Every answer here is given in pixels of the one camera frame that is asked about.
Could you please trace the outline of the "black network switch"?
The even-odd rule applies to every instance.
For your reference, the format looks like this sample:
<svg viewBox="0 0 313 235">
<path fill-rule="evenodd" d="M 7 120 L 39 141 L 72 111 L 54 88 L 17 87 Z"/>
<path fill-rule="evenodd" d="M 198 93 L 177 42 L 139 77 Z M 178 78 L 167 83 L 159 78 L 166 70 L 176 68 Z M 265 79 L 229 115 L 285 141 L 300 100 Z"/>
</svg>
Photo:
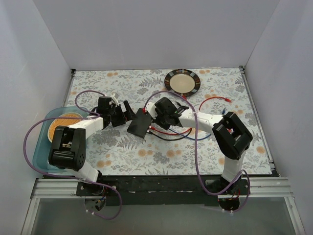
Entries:
<svg viewBox="0 0 313 235">
<path fill-rule="evenodd" d="M 143 139 L 145 138 L 151 123 L 152 117 L 150 114 L 144 112 L 142 108 L 139 108 L 135 114 L 135 118 L 130 123 L 127 132 Z"/>
</svg>

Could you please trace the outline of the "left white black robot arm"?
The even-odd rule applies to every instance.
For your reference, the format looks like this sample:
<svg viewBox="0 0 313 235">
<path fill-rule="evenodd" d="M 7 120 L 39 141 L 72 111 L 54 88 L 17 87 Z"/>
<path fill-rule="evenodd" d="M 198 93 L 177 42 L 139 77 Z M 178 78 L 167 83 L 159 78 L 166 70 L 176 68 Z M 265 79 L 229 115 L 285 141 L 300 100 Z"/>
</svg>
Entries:
<svg viewBox="0 0 313 235">
<path fill-rule="evenodd" d="M 87 180 L 87 190 L 92 195 L 98 196 L 103 192 L 104 184 L 99 181 L 102 173 L 86 160 L 86 142 L 109 125 L 119 127 L 135 118 L 128 101 L 123 104 L 125 111 L 114 96 L 101 96 L 97 107 L 86 119 L 55 128 L 48 163 L 69 173 L 59 178 Z"/>
</svg>

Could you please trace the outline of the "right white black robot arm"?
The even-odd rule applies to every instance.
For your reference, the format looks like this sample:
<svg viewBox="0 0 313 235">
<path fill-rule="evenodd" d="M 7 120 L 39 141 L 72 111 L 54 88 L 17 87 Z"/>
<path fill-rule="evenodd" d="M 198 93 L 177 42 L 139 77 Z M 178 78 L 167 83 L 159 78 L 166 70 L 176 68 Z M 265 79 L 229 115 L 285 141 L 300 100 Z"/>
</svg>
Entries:
<svg viewBox="0 0 313 235">
<path fill-rule="evenodd" d="M 167 130 L 170 126 L 194 128 L 213 135 L 221 152 L 224 154 L 224 169 L 221 174 L 221 191 L 210 192 L 204 185 L 198 166 L 198 136 L 195 135 L 195 165 L 196 173 L 203 190 L 209 195 L 226 193 L 231 195 L 239 189 L 238 180 L 243 173 L 242 165 L 246 151 L 253 139 L 252 134 L 239 117 L 228 112 L 225 115 L 212 115 L 196 111 L 191 104 L 178 108 L 166 97 L 156 103 L 146 104 L 146 111 L 154 121 Z"/>
</svg>

